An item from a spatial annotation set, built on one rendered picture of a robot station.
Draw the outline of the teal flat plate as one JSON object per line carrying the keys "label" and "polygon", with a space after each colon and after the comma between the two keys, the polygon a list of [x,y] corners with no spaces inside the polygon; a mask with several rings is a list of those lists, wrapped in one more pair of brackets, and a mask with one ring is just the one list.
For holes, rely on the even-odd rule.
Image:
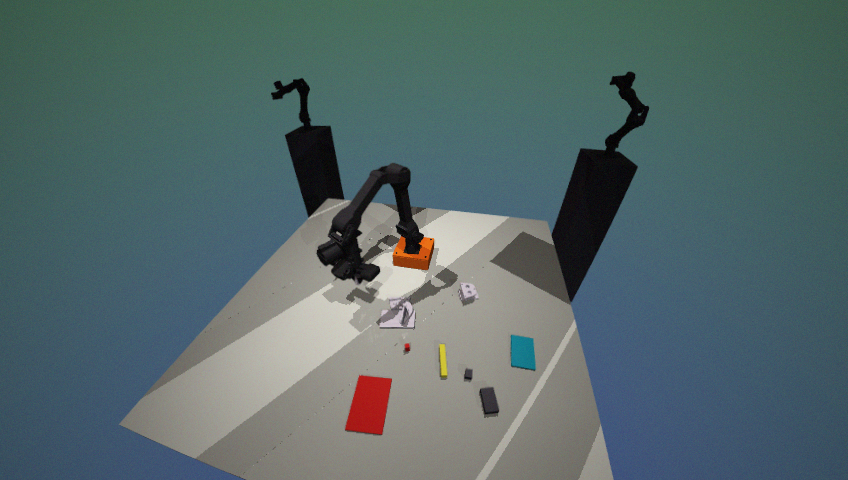
{"label": "teal flat plate", "polygon": [[511,335],[511,367],[535,369],[534,338]]}

